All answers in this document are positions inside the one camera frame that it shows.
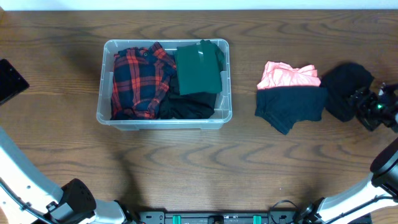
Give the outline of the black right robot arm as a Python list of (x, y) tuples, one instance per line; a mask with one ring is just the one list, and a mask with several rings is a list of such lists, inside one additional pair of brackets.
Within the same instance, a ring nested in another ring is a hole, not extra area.
[[(366, 87), (346, 99), (356, 117), (369, 130), (384, 124), (397, 132), (397, 85), (385, 85), (379, 93)], [(375, 210), (397, 205), (397, 140), (373, 160), (369, 175), (352, 188), (311, 203), (294, 223), (350, 223)]]

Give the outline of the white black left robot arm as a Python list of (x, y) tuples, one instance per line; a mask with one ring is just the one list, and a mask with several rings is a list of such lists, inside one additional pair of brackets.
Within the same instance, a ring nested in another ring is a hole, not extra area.
[(1, 210), (9, 223), (139, 223), (117, 200), (94, 198), (79, 179), (59, 186), (1, 130)]

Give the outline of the black garment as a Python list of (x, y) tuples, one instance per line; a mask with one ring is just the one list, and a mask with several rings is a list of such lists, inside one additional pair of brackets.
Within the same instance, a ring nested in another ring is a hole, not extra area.
[(159, 105), (159, 119), (208, 119), (215, 112), (217, 94), (192, 93), (180, 95), (178, 76), (173, 74), (169, 90)]
[(347, 99), (356, 90), (369, 88), (374, 77), (362, 65), (357, 63), (342, 63), (326, 73), (320, 86), (328, 91), (325, 103), (326, 110), (342, 122), (350, 121), (355, 116), (355, 109)]

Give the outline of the dark green garment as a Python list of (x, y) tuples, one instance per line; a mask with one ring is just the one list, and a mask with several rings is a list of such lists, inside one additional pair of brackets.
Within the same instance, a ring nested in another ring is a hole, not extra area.
[(220, 73), (223, 71), (224, 60), (222, 50), (209, 40), (177, 47), (175, 63), (180, 94), (220, 93)]

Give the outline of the red navy plaid shirt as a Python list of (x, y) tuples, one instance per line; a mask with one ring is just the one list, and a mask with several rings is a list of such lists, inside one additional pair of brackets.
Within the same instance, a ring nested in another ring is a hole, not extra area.
[(120, 50), (114, 55), (111, 119), (157, 119), (176, 72), (174, 58), (159, 42)]

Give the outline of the clear plastic storage bin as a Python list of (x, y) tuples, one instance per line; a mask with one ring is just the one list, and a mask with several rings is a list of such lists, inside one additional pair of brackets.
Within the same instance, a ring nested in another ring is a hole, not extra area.
[(113, 39), (103, 47), (101, 79), (99, 84), (96, 119), (99, 123), (112, 126), (121, 131), (137, 131), (140, 129), (220, 129), (233, 117), (231, 99), (231, 71), (229, 43), (224, 39), (210, 39), (224, 53), (223, 69), (220, 73), (222, 92), (217, 94), (215, 113), (208, 119), (156, 119), (156, 120), (112, 120), (111, 94), (113, 91), (114, 54), (130, 47), (150, 47), (155, 40), (122, 40)]

